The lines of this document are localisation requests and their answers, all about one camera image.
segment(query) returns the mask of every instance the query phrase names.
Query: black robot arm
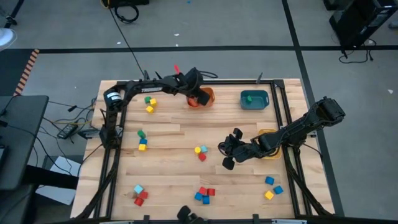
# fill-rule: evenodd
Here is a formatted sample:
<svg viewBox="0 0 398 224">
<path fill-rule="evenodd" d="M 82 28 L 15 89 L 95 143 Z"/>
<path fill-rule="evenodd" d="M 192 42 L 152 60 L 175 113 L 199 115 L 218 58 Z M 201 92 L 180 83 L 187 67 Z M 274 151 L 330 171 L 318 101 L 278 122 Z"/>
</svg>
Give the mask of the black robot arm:
<svg viewBox="0 0 398 224">
<path fill-rule="evenodd" d="M 128 81 L 127 83 L 116 84 L 104 92 L 106 104 L 105 122 L 99 132 L 101 142 L 105 148 L 114 148 L 119 144 L 116 132 L 116 120 L 118 112 L 126 107 L 131 99 L 140 93 L 152 93 L 162 91 L 176 95 L 181 93 L 187 97 L 198 98 L 198 103 L 206 105 L 210 99 L 209 94 L 200 89 L 203 83 L 203 76 L 196 68 L 191 69 L 187 74 L 182 73 L 166 76 L 160 80 L 139 80 Z"/>
<path fill-rule="evenodd" d="M 309 111 L 298 120 L 277 132 L 256 136 L 250 140 L 251 143 L 249 144 L 240 140 L 243 133 L 235 128 L 235 136 L 230 134 L 224 142 L 218 145 L 220 152 L 226 156 L 223 165 L 232 170 L 234 167 L 233 158 L 236 162 L 243 162 L 253 157 L 274 156 L 283 144 L 299 147 L 305 142 L 308 133 L 325 126 L 338 124 L 344 116 L 344 111 L 335 100 L 324 97 L 312 105 Z"/>
</svg>

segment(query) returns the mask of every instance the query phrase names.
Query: concrete floor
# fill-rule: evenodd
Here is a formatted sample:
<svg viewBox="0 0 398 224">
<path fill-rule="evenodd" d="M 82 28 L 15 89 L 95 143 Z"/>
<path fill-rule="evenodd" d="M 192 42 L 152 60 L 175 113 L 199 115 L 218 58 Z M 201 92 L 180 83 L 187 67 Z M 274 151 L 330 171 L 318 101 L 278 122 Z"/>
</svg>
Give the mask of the concrete floor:
<svg viewBox="0 0 398 224">
<path fill-rule="evenodd" d="M 284 45 L 293 46 L 281 0 L 153 0 L 139 6 L 135 24 L 121 25 L 131 47 Z M 331 12 L 320 0 L 288 0 L 301 46 L 336 45 L 328 23 Z M 398 45 L 397 31 L 387 21 L 372 38 L 379 45 Z M 109 13 L 97 0 L 25 0 L 13 27 L 19 39 L 13 48 L 74 49 L 126 47 Z M 136 53 L 150 74 L 198 67 L 220 78 L 301 78 L 294 51 L 202 51 Z M 303 52 L 315 99 L 329 96 L 341 105 L 346 119 L 326 128 L 325 137 L 347 217 L 398 219 L 395 138 L 398 110 L 397 51 L 372 51 L 373 62 L 345 65 L 339 51 Z M 355 52 L 350 60 L 362 60 Z M 85 106 L 95 97 L 100 80 L 135 79 L 140 72 L 130 53 L 40 54 L 24 95 L 48 95 L 50 100 Z M 67 108 L 49 105 L 49 119 L 74 117 Z M 55 130 L 47 123 L 43 126 Z M 61 155 L 45 138 L 51 155 Z M 60 141 L 68 155 L 83 154 L 85 141 Z M 44 154 L 39 150 L 40 162 Z M 35 163 L 32 155 L 30 162 Z M 39 210 L 38 223 L 49 215 Z M 66 219 L 68 210 L 59 212 Z"/>
</svg>

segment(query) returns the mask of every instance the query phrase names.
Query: wooden table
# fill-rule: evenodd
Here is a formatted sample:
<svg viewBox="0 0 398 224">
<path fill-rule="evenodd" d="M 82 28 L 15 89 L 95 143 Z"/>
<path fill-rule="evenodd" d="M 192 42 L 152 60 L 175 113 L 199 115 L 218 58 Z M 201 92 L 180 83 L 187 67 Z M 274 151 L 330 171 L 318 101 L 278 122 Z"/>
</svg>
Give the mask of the wooden table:
<svg viewBox="0 0 398 224">
<path fill-rule="evenodd" d="M 308 111 L 299 79 L 285 79 L 285 89 L 292 119 L 300 118 Z M 105 109 L 103 92 L 116 81 L 102 81 L 99 87 L 93 125 L 103 124 L 100 108 Z M 183 205 L 203 218 L 240 219 L 251 218 L 258 213 L 260 218 L 293 218 L 292 201 L 289 194 L 284 159 L 250 159 L 236 164 L 234 170 L 222 165 L 223 156 L 217 145 L 232 133 L 234 128 L 243 132 L 243 141 L 257 136 L 264 128 L 278 129 L 270 85 L 212 85 L 216 100 L 211 108 L 192 110 L 183 95 L 151 93 L 158 105 L 153 114 L 145 111 L 145 94 L 135 96 L 127 108 L 126 126 L 118 170 L 113 220 L 142 220 L 150 215 L 151 220 L 175 220 Z M 270 104 L 264 110 L 246 111 L 239 104 L 243 90 L 265 90 Z M 284 124 L 286 124 L 280 91 L 278 101 Z M 137 130 L 147 134 L 147 150 L 138 151 Z M 307 144 L 317 148 L 314 138 Z M 100 139 L 89 140 L 85 156 L 100 145 Z M 195 146 L 206 145 L 209 149 L 207 160 L 201 162 L 195 155 Z M 319 202 L 329 211 L 333 205 L 326 182 L 320 156 L 314 150 L 301 147 L 301 161 L 308 188 Z M 80 181 L 76 190 L 71 217 L 77 216 L 91 200 L 98 188 L 104 149 L 98 149 L 81 168 Z M 266 176 L 275 178 L 274 186 L 266 185 Z M 142 185 L 149 193 L 142 207 L 134 204 L 127 194 L 135 185 Z M 264 192 L 276 185 L 284 193 L 272 200 L 264 198 Z M 210 198 L 210 205 L 194 200 L 200 186 L 216 189 L 216 196 Z M 304 211 L 299 190 L 300 211 Z M 105 214 L 108 193 L 103 197 L 101 215 Z"/>
</svg>

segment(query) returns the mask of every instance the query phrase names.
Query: teal container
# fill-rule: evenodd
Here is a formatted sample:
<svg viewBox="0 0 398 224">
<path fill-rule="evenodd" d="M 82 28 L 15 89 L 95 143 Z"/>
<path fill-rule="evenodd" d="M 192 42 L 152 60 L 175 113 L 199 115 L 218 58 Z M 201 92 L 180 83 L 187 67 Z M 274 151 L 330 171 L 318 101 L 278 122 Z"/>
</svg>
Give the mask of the teal container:
<svg viewBox="0 0 398 224">
<path fill-rule="evenodd" d="M 251 96 L 251 103 L 248 101 L 248 96 Z M 241 107 L 244 110 L 263 110 L 268 105 L 268 93 L 264 90 L 243 90 L 241 92 Z"/>
</svg>

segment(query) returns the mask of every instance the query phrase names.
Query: green block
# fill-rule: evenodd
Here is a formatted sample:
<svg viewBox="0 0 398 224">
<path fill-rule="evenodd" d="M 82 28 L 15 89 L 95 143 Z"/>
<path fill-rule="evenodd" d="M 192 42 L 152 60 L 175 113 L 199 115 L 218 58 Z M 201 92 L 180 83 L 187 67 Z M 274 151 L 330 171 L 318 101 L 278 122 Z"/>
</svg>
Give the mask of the green block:
<svg viewBox="0 0 398 224">
<path fill-rule="evenodd" d="M 249 95 L 247 98 L 248 103 L 251 103 L 253 101 L 253 99 L 251 98 L 251 96 Z"/>
<path fill-rule="evenodd" d="M 145 97 L 145 103 L 150 103 L 150 99 L 151 99 L 150 96 Z"/>
<path fill-rule="evenodd" d="M 139 130 L 139 131 L 137 132 L 137 134 L 138 134 L 138 136 L 141 137 L 141 139 L 145 139 L 145 137 L 146 137 L 145 133 L 144 133 L 142 130 Z"/>
</svg>

